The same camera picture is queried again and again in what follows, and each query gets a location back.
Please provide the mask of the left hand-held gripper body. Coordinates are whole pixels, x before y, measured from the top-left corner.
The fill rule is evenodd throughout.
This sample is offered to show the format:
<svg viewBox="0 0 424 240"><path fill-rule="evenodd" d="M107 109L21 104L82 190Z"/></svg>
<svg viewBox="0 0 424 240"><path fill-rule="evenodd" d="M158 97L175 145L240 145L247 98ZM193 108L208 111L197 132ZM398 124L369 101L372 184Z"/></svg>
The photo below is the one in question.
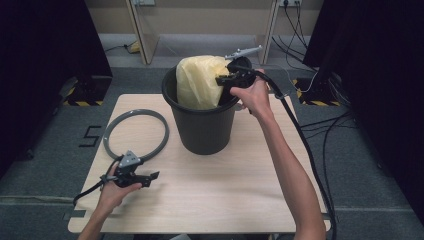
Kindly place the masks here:
<svg viewBox="0 0 424 240"><path fill-rule="evenodd" d="M122 156L118 166L115 168L114 183L121 188L125 188L135 183L142 183L142 176L135 174L137 167L142 164L143 161L132 151L128 150Z"/></svg>

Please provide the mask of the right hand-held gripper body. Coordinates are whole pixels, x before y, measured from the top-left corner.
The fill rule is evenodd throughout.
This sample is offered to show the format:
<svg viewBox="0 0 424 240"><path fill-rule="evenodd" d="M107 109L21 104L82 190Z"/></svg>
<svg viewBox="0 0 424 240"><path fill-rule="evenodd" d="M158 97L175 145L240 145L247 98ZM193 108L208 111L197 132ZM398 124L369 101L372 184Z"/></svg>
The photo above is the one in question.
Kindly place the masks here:
<svg viewBox="0 0 424 240"><path fill-rule="evenodd" d="M234 74L232 78L233 85L231 87L248 88L253 84L256 74L252 69L252 63L247 58L247 55L259 52L261 49L261 45L253 48L237 49L234 53L224 56L226 60L230 60L230 63L227 65L229 73Z"/></svg>

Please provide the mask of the yellow garbage bag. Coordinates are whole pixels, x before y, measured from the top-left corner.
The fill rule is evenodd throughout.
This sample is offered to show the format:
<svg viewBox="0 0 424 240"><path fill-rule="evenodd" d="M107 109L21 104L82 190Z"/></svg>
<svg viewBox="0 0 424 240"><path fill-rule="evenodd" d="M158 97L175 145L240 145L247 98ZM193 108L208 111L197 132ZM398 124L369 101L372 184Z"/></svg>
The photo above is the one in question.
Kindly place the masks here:
<svg viewBox="0 0 424 240"><path fill-rule="evenodd" d="M216 78L229 74L229 63L224 57L212 55L182 59L176 66L178 103L194 110L216 108L223 93Z"/></svg>

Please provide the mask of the dark grey trash bin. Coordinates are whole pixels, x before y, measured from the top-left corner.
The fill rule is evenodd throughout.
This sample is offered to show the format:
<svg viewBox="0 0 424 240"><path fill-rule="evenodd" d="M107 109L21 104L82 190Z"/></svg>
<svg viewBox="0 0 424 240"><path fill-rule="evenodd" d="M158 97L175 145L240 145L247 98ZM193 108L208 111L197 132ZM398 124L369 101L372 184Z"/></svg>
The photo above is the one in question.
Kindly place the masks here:
<svg viewBox="0 0 424 240"><path fill-rule="evenodd" d="M171 107L184 147L198 155L215 154L230 140L239 99L224 89L224 100L216 108L194 110L183 107L177 100L176 68L171 68L162 81L162 95Z"/></svg>

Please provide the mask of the person's right hand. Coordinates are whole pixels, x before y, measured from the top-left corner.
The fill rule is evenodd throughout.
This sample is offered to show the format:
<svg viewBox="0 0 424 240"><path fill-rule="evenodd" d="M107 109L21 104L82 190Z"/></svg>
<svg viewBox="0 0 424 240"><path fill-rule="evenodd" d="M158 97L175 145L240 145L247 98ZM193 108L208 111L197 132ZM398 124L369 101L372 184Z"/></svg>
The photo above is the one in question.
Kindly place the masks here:
<svg viewBox="0 0 424 240"><path fill-rule="evenodd" d="M232 87L230 94L240 98L242 106L247 108L257 119L271 116L268 86L260 76L257 76L254 83L248 88Z"/></svg>

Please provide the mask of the person's left hand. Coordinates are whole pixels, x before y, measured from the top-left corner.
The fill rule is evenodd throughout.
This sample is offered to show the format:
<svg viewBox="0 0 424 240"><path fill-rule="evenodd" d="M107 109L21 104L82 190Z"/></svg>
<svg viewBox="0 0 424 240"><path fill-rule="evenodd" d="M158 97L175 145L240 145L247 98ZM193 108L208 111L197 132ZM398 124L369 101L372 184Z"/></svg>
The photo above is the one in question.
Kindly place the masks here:
<svg viewBox="0 0 424 240"><path fill-rule="evenodd" d="M109 215L115 207L119 206L123 199L129 194L142 188L141 183L135 183L121 188L113 181L107 182L102 190L95 209L96 213Z"/></svg>

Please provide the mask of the beige desk leg panel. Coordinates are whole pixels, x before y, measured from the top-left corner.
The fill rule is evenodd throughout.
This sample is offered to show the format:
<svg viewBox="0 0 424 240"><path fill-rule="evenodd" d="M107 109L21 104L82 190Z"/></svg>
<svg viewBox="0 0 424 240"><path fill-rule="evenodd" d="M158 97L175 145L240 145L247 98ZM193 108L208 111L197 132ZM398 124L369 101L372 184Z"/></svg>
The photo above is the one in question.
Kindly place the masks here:
<svg viewBox="0 0 424 240"><path fill-rule="evenodd" d="M258 62L260 64L266 64L268 61L268 55L270 52L270 45L272 42L272 36L279 11L279 0L271 0L270 10L267 14L266 28L264 34L257 34L255 36L255 42L262 46L262 49L258 53Z"/></svg>
<svg viewBox="0 0 424 240"><path fill-rule="evenodd" d="M156 46L159 41L159 35L149 25L146 20L145 11L152 10L155 6L134 6L131 0L126 0L130 19L133 24L133 29L136 38L140 44L140 54L142 62L145 65L150 65Z"/></svg>

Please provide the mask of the grey tape strip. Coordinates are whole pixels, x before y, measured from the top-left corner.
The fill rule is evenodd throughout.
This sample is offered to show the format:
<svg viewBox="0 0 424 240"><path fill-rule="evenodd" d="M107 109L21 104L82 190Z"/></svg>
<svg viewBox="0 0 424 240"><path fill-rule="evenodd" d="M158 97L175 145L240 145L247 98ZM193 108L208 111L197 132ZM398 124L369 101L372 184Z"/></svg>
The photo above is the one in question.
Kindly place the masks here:
<svg viewBox="0 0 424 240"><path fill-rule="evenodd" d="M71 218L83 218L85 216L85 210L73 210L71 212L66 212L62 219L64 221L69 221Z"/></svg>

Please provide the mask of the hazard striped stand base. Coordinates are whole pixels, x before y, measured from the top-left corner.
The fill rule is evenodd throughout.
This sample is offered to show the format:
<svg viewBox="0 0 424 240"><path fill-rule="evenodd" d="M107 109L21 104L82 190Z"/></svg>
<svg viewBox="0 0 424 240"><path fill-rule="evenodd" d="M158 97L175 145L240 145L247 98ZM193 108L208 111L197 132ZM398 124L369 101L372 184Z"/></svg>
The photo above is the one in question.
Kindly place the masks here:
<svg viewBox="0 0 424 240"><path fill-rule="evenodd" d="M77 79L64 98L65 106L101 106L112 82L109 76L89 76Z"/></svg>
<svg viewBox="0 0 424 240"><path fill-rule="evenodd" d="M299 77L292 81L299 102L303 105L341 106L350 105L349 99L327 81L315 83L313 78Z"/></svg>

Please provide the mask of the black curtain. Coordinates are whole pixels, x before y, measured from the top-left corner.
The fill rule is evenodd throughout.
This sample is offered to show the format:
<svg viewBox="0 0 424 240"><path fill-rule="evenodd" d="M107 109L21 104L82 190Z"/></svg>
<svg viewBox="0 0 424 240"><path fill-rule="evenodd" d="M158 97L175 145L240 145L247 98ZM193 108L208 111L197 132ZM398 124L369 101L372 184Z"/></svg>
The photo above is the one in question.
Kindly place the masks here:
<svg viewBox="0 0 424 240"><path fill-rule="evenodd" d="M85 0L0 0L0 178L37 139L68 79L110 74Z"/></svg>
<svg viewBox="0 0 424 240"><path fill-rule="evenodd" d="M424 0L323 0L304 63L338 74L424 225Z"/></svg>

